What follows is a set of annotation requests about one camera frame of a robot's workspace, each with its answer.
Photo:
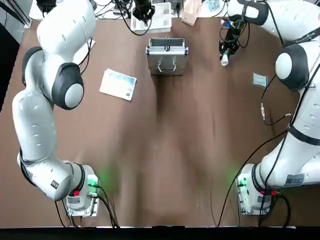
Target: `brown table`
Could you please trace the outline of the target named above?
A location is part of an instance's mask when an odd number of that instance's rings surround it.
[[[19,144],[12,119],[12,100],[23,89],[22,58],[38,45],[37,23],[25,31],[0,115],[0,227],[60,226],[53,200],[23,177],[16,157]],[[219,60],[219,18],[200,18],[194,27],[172,20],[170,33],[137,37],[121,20],[97,22],[90,64],[83,75],[85,95],[72,111],[54,109],[58,148],[63,160],[91,165],[114,197],[123,226],[213,226],[231,179],[261,143],[286,127],[263,124],[262,88],[252,83],[253,72],[271,78],[279,40],[251,26],[250,43],[239,49],[227,67]],[[241,38],[247,38],[245,32]],[[151,37],[185,38],[189,47],[183,76],[151,77],[145,48]],[[104,70],[134,76],[132,102],[99,92]],[[298,95],[274,82],[265,102],[275,120],[292,112]],[[280,141],[264,146],[250,161],[258,163]],[[318,186],[284,190],[291,208],[291,225],[320,224]],[[286,207],[280,200],[266,225],[282,225]],[[109,225],[100,205],[98,217],[85,226]],[[221,225],[238,224],[235,191],[230,194]],[[241,217],[256,225],[256,217]]]

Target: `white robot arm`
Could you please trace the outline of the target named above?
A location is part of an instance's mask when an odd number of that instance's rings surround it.
[[[20,143],[18,164],[24,176],[49,198],[67,197],[67,206],[83,216],[93,211],[96,199],[88,196],[98,178],[88,165],[61,161],[55,156],[57,134],[54,105],[74,109],[84,96],[75,53],[93,37],[96,18],[87,0],[65,0],[37,28],[41,47],[24,56],[25,89],[12,102],[14,127]]]
[[[320,7],[299,0],[268,4],[272,12],[264,2],[231,0],[227,11],[229,20],[234,28],[245,21],[279,37],[275,20],[288,45],[282,48],[276,60],[275,72],[290,90],[299,91],[300,101],[287,136],[261,163],[245,165],[237,178],[241,213],[244,215],[260,214],[263,193],[262,214],[266,214],[271,204],[272,189],[320,183]],[[232,31],[236,32],[235,37],[240,33],[239,30]],[[229,57],[235,53],[229,42],[222,45],[225,47],[225,52],[223,49],[220,51],[222,55]]]

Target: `wire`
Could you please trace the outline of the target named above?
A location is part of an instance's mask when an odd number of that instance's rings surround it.
[[[237,38],[238,44],[239,44],[239,46],[240,46],[241,48],[245,49],[245,48],[248,46],[249,39],[250,39],[250,23],[248,23],[248,38],[247,38],[246,44],[245,44],[244,46],[241,45],[241,43],[240,43],[240,41],[239,41],[239,37]]]
[[[5,20],[4,20],[4,24],[3,24],[4,27],[6,27],[7,20],[8,20],[8,12],[5,11]]]
[[[215,217],[214,217],[214,211],[212,209],[212,187],[210,187],[210,209],[211,209],[211,216],[212,216],[212,220],[213,220],[214,226],[217,227],[217,222],[216,222]]]
[[[100,195],[98,195],[97,196],[97,198],[98,199],[100,199],[102,202],[103,202],[103,204],[105,205],[105,207],[107,208],[107,210],[109,211],[109,214],[111,213],[111,209],[110,209],[110,205],[107,203],[107,201],[106,200],[104,200],[104,198],[103,197],[101,197]],[[112,214],[110,214],[110,220],[111,220],[111,224],[113,224],[114,223],[114,225],[116,226],[116,228],[120,228],[120,226],[119,226],[119,224],[118,224],[118,221],[117,220],[115,220],[115,217],[112,215]]]
[[[261,105],[261,113],[262,113],[262,119],[263,119],[263,123],[267,126],[273,126],[277,123],[279,123],[281,120],[285,119],[286,117],[291,117],[291,113],[287,113],[285,115],[283,115],[282,117],[280,117],[278,120],[276,120],[275,122],[272,122],[272,123],[268,123],[266,121],[266,113],[265,113],[265,108],[264,108],[264,96],[265,96],[265,93],[267,92],[267,90],[269,89],[269,86],[270,84],[273,82],[273,80],[276,79],[276,74],[274,74],[274,76],[272,77],[271,81],[267,84],[267,86],[265,87],[263,93],[262,93],[262,96],[261,96],[261,101],[260,101],[260,105]]]
[[[240,209],[239,209],[239,194],[238,194],[238,190],[236,190],[236,205],[237,205],[237,210],[238,210],[238,223],[239,223],[239,228],[241,228],[241,223],[240,223]]]
[[[60,223],[61,223],[61,225],[65,228],[66,226],[64,225],[64,222],[63,222],[62,219],[61,219],[57,201],[54,201],[54,204],[55,204],[56,212],[58,213],[58,216],[59,216]]]
[[[281,145],[280,145],[279,152],[278,152],[277,155],[276,155],[276,158],[275,158],[275,161],[274,161],[274,163],[273,163],[273,166],[272,166],[269,174],[267,175],[267,177],[266,177],[266,179],[265,179],[265,181],[264,181],[264,192],[263,192],[263,195],[262,195],[262,201],[261,201],[261,206],[260,206],[260,211],[259,211],[258,227],[260,227],[260,226],[261,226],[261,223],[262,223],[262,222],[261,222],[261,213],[262,213],[262,209],[263,209],[263,206],[264,206],[264,203],[265,203],[266,188],[268,187],[268,186],[267,186],[267,182],[268,182],[269,177],[271,176],[273,170],[274,170],[275,167],[276,167],[276,164],[277,164],[278,159],[279,159],[279,157],[280,157],[282,148],[284,147],[284,144],[285,144],[285,142],[286,142],[287,136],[288,136],[288,135],[285,135],[285,137],[284,137],[284,139],[283,139],[283,141],[282,141],[282,143],[281,143]]]
[[[90,44],[88,42],[86,44],[88,45],[88,53],[86,54],[85,58],[79,64],[79,65],[81,65],[85,61],[85,59],[87,58],[86,65],[85,65],[84,69],[81,71],[81,75],[87,70],[87,67],[89,65],[90,51],[91,51],[91,46],[92,46],[92,38],[90,40]]]
[[[283,195],[280,195],[279,198],[283,199],[285,204],[286,204],[286,219],[285,219],[285,223],[283,225],[283,228],[286,228],[290,222],[290,219],[291,219],[291,207],[290,207],[290,203],[288,201],[288,199],[283,196]]]
[[[107,209],[108,209],[108,212],[109,212],[111,225],[112,225],[112,227],[114,228],[114,227],[116,226],[115,223],[118,222],[117,215],[116,215],[116,207],[115,207],[115,201],[114,201],[114,199],[112,198],[113,204],[110,204],[109,198],[108,198],[108,196],[107,196],[107,194],[106,194],[106,191],[104,190],[104,188],[103,188],[102,186],[100,186],[100,185],[92,185],[92,187],[94,187],[94,188],[99,188],[99,189],[101,189],[101,190],[103,191],[103,194],[104,194],[104,197],[105,197],[105,201],[106,201],[106,203],[107,203],[107,205],[108,205]]]
[[[98,4],[96,1],[94,1],[94,0],[91,0],[92,2],[94,2],[97,6],[100,6],[100,7],[104,7],[104,6],[106,6],[106,5],[100,5],[100,4]]]
[[[220,215],[220,219],[219,219],[219,222],[218,222],[217,227],[220,226],[221,219],[222,219],[222,215],[223,215],[224,210],[225,210],[225,206],[226,206],[226,202],[227,202],[227,199],[228,199],[230,190],[231,190],[234,182],[236,181],[239,173],[241,172],[242,168],[247,164],[247,162],[251,159],[251,157],[252,157],[260,148],[262,148],[265,144],[271,142],[272,140],[274,140],[274,139],[280,137],[281,135],[285,134],[286,132],[287,132],[287,130],[281,132],[280,134],[278,134],[278,135],[270,138],[269,140],[265,141],[264,143],[262,143],[262,144],[261,144],[260,146],[258,146],[258,147],[253,151],[253,153],[251,153],[251,155],[244,161],[244,163],[242,164],[241,168],[239,169],[239,171],[238,171],[237,174],[235,175],[234,179],[232,180],[232,182],[231,182],[231,184],[230,184],[230,187],[229,187],[229,189],[228,189],[228,191],[227,191],[227,194],[226,194],[225,199],[224,199],[224,203],[223,203],[223,207],[222,207],[222,211],[221,211],[221,215]]]
[[[76,228],[76,229],[79,229],[80,227],[76,225],[74,217],[72,215],[69,215],[69,213],[67,211],[67,208],[66,208],[66,205],[65,205],[65,202],[63,200],[61,200],[61,201],[62,201],[62,205],[63,205],[64,211],[65,211],[65,214],[68,216],[68,218],[69,218],[70,222],[72,223],[73,227]]]
[[[268,7],[268,9],[269,9],[269,11],[270,11],[270,13],[271,13],[271,17],[272,17],[272,20],[273,20],[273,23],[274,23],[274,26],[275,26],[276,32],[278,33],[279,39],[280,39],[280,41],[281,41],[281,44],[284,44],[284,40],[283,40],[283,39],[282,39],[282,37],[281,37],[281,34],[280,34],[280,32],[279,32],[278,25],[277,25],[276,20],[275,20],[274,13],[272,12],[271,7],[270,7],[269,3],[267,3],[267,1],[266,1],[266,0],[257,1],[257,3],[264,3],[264,4],[266,4],[266,5],[267,5],[267,7]]]
[[[151,27],[151,24],[152,24],[152,18],[150,19],[150,23],[149,23],[148,28],[147,28],[143,33],[136,33],[136,32],[134,32],[134,31],[131,30],[131,28],[129,27],[128,23],[126,22],[125,17],[124,17],[124,14],[123,14],[122,11],[121,11],[121,7],[119,7],[119,10],[120,10],[122,19],[123,19],[126,27],[130,30],[131,33],[133,33],[133,34],[136,35],[136,36],[143,36],[143,35],[145,35],[145,34],[149,31],[149,29],[150,29],[150,27]]]
[[[318,66],[317,66],[316,69],[314,70],[314,73],[313,73],[312,77],[310,78],[310,80],[308,81],[308,83],[306,84],[306,86],[304,87],[304,91],[303,91],[303,93],[302,93],[302,95],[301,95],[300,101],[299,101],[299,103],[298,103],[298,106],[296,107],[296,111],[295,111],[295,114],[294,114],[294,116],[293,116],[293,120],[292,120],[292,122],[291,122],[291,124],[290,124],[291,126],[292,126],[292,125],[295,123],[295,121],[296,121],[296,118],[297,118],[297,115],[298,115],[298,111],[300,110],[302,101],[303,101],[303,99],[305,98],[305,95],[306,95],[306,93],[308,92],[308,90],[309,90],[309,88],[310,88],[310,84],[311,84],[311,82],[313,81],[313,79],[314,79],[316,73],[318,72],[319,68],[320,68],[320,63],[318,64]]]
[[[218,12],[216,15],[213,15],[211,18],[214,18],[214,17],[218,16],[220,13],[222,13],[222,11],[224,10],[224,8],[226,6],[226,3],[229,2],[230,0],[228,0],[228,1],[222,0],[222,1],[224,2],[224,4],[222,5],[220,12]]]

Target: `paper card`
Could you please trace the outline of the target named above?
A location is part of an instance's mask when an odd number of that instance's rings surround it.
[[[111,69],[104,71],[100,92],[131,101],[137,79]]]
[[[253,84],[257,85],[258,87],[266,88],[268,84],[268,78],[267,76],[253,73]]]

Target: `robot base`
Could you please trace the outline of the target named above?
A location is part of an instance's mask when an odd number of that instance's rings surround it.
[[[67,196],[67,212],[70,216],[96,217],[98,215],[99,198],[88,196],[97,194],[99,189],[89,185],[99,185],[100,180],[89,165],[82,165],[85,172],[84,185],[79,196]]]
[[[254,216],[260,214],[260,207],[263,195],[258,192],[252,183],[253,164],[247,164],[242,169],[241,174],[236,178],[236,197],[238,198],[239,211],[241,215]],[[264,207],[261,215],[265,215],[270,210],[271,196],[264,196]]]

